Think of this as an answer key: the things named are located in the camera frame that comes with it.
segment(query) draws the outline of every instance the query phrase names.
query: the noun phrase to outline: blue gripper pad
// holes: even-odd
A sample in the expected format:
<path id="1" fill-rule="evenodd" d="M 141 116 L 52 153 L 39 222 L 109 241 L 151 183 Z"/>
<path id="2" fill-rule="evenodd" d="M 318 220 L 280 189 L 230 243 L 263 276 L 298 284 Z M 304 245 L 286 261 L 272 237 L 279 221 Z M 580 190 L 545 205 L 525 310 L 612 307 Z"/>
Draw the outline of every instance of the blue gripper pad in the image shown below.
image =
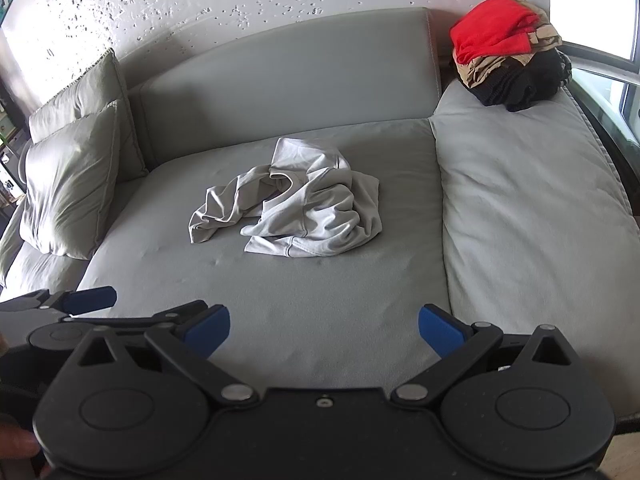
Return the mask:
<path id="1" fill-rule="evenodd" d="M 473 335 L 469 325 L 462 323 L 434 304 L 426 304 L 418 313 L 420 336 L 441 357 L 462 346 Z"/>
<path id="2" fill-rule="evenodd" d="M 184 333 L 182 341 L 197 355 L 207 359 L 229 336 L 231 318 L 226 306 L 214 305 L 206 316 Z"/>
<path id="3" fill-rule="evenodd" d="M 116 304 L 118 295 L 112 286 L 100 286 L 70 292 L 62 300 L 62 310 L 72 316 L 86 314 Z"/>

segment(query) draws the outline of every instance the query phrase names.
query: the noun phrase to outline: red cloth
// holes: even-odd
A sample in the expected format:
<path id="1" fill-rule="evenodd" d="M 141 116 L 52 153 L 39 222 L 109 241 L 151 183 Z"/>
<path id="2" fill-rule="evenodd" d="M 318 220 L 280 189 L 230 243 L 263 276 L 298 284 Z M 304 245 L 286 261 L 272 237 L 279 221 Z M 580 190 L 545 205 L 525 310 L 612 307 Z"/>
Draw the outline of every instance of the red cloth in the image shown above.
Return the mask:
<path id="1" fill-rule="evenodd" d="M 485 0 L 451 27 L 458 63 L 478 56 L 511 56 L 531 52 L 528 32 L 538 16 L 513 0 Z"/>

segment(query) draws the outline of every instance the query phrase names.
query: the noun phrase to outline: seat cushion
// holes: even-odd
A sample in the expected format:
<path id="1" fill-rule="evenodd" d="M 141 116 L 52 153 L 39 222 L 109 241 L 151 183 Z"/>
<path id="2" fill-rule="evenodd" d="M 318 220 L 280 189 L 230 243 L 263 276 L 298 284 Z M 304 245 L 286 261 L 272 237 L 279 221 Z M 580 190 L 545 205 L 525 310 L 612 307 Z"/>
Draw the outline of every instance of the seat cushion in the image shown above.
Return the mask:
<path id="1" fill-rule="evenodd" d="M 454 81 L 430 121 L 453 313 L 513 333 L 558 326 L 616 412 L 640 411 L 640 233 L 572 98 L 509 113 Z"/>
<path id="2" fill-rule="evenodd" d="M 442 189 L 427 120 L 296 134 L 329 139 L 355 171 L 380 180 L 382 232 L 329 258 L 245 253 L 243 219 L 203 244 L 188 224 L 208 187 L 269 164 L 276 138 L 172 160 L 145 179 L 92 259 L 80 288 L 113 285 L 114 316 L 149 316 L 192 300 L 231 312 L 213 361 L 265 386 L 385 386 L 436 355 L 418 334 L 425 303 L 449 310 Z"/>

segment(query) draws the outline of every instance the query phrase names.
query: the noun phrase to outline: finger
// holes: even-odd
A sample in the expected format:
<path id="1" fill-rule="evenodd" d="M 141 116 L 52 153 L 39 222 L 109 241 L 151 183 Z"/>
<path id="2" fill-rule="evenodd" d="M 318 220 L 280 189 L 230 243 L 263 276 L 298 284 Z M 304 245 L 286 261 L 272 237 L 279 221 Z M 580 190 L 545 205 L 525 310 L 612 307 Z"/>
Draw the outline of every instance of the finger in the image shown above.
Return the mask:
<path id="1" fill-rule="evenodd" d="M 18 426 L 0 424 L 0 459 L 31 458 L 40 451 L 36 437 Z"/>
<path id="2" fill-rule="evenodd" d="M 6 341 L 4 340 L 4 337 L 2 337 L 2 333 L 0 333 L 0 357 L 2 357 L 4 354 L 6 354 L 8 349 L 9 349 L 9 347 L 8 347 Z"/>
<path id="3" fill-rule="evenodd" d="M 49 473 L 51 473 L 51 466 L 49 464 L 45 464 L 40 471 L 39 478 L 46 478 Z"/>

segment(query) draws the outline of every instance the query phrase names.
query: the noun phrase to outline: sofa backrest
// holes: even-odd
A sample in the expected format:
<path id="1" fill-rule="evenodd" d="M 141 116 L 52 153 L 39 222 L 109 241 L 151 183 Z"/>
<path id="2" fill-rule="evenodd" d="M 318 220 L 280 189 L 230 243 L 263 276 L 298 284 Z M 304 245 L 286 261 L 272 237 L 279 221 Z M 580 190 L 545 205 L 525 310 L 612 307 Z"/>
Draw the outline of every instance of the sofa backrest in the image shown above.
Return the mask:
<path id="1" fill-rule="evenodd" d="M 149 168 L 330 126 L 429 117 L 440 75 L 428 10 L 294 23 L 193 57 L 129 91 Z"/>

